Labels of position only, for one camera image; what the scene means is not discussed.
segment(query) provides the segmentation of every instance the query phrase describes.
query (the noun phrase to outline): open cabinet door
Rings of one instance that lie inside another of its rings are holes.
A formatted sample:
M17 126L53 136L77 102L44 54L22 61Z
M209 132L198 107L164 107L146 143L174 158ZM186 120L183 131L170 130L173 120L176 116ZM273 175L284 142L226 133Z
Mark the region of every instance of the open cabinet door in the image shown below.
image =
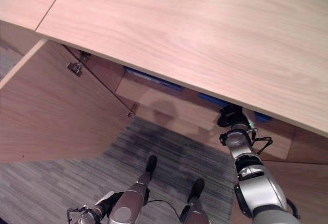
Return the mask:
M60 44L40 40L0 82L0 161L100 155L129 110Z

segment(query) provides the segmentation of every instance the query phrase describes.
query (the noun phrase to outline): gray carpet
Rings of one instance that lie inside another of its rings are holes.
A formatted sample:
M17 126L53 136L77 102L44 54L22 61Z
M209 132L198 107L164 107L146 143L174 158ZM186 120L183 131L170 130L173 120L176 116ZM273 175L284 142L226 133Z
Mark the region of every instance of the gray carpet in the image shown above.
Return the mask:
M158 164L149 200L167 200L180 214L193 181L202 177L200 199L211 222L229 223L235 179L229 157L140 118L99 158L0 165L0 217L8 224L66 223L67 208L91 207L110 190L126 190L152 154ZM143 223L179 221L167 204L153 202L142 210Z

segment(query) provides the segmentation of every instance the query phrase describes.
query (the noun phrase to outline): silver robotic arm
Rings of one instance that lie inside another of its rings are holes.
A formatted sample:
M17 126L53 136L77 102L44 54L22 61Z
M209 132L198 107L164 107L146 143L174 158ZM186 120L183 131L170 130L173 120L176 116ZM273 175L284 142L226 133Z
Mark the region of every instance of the silver robotic arm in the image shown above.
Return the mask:
M228 146L238 173L239 183L235 186L235 193L241 211L253 218L253 224L300 224L295 216L286 211L286 197L281 187L252 147L249 134L252 133L254 140L257 129L251 129L242 107L228 109L231 110L221 110L222 120L219 119L218 124L231 126L232 129L222 134L220 140ZM272 142L269 137L263 140L268 142L266 146Z
M75 224L100 224L107 215L109 224L135 224L141 209L146 205L149 197L148 184L156 168L156 156L150 156L145 172L127 191L106 194L95 206L81 209L68 209L67 220L70 223L71 212L83 212Z

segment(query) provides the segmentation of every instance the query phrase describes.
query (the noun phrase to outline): metal hinge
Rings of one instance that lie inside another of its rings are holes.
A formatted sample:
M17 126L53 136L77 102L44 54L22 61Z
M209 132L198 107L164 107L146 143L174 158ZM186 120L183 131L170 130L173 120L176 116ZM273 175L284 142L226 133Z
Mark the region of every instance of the metal hinge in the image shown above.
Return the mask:
M82 66L85 64L91 57L91 54L85 51L78 51L80 53L79 62L78 63L69 63L66 68L71 70L75 75L81 76Z
M132 114L134 114L134 112L137 110L138 105L137 104L133 104L131 107L131 112L128 113L128 117L131 117Z

